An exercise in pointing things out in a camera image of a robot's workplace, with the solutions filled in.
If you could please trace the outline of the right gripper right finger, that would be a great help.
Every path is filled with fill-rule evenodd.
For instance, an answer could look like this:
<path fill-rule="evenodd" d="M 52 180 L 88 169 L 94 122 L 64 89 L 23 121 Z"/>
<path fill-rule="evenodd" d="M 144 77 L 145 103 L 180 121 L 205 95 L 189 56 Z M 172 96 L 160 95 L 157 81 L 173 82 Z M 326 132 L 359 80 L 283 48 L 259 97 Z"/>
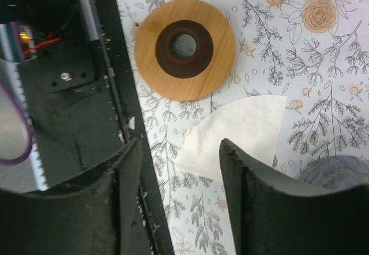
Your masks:
<path fill-rule="evenodd" d="M 368 253 L 368 183 L 310 185 L 229 139 L 219 157 L 236 254 Z"/>

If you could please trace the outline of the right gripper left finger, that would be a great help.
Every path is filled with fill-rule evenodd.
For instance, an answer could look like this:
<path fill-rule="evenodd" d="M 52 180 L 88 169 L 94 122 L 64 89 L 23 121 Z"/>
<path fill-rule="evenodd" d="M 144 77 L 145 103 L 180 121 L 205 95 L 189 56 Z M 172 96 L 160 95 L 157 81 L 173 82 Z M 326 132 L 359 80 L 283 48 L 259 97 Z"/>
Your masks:
<path fill-rule="evenodd" d="M 142 141 L 46 191 L 1 190 L 2 254 L 136 254 Z"/>

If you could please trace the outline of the glass coffee server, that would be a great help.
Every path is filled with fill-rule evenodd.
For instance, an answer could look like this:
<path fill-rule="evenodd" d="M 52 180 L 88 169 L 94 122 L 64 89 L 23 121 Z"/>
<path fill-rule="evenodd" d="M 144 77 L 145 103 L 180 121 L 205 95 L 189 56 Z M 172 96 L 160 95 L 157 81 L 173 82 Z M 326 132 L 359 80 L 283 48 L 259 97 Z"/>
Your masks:
<path fill-rule="evenodd" d="M 368 183 L 368 160 L 363 157 L 328 156 L 310 163 L 298 180 L 331 190 Z"/>

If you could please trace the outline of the white paper coffee filter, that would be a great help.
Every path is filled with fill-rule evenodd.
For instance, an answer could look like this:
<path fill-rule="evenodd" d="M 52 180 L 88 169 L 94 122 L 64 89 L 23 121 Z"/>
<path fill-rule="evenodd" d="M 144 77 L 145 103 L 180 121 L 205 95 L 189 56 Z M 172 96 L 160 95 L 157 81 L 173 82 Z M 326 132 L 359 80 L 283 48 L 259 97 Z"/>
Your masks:
<path fill-rule="evenodd" d="M 175 159 L 176 169 L 221 181 L 219 147 L 225 138 L 271 166 L 287 99 L 281 95 L 259 95 L 221 106 L 187 130 Z"/>

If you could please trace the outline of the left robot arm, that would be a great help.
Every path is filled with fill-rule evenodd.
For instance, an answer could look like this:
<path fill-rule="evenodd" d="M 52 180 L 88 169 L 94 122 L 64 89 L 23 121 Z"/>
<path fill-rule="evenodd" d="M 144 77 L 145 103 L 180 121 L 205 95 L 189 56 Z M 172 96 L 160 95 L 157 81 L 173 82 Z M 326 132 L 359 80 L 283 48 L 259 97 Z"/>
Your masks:
<path fill-rule="evenodd" d="M 76 0 L 1 0 L 1 24 L 17 22 L 41 33 L 63 29 Z"/>

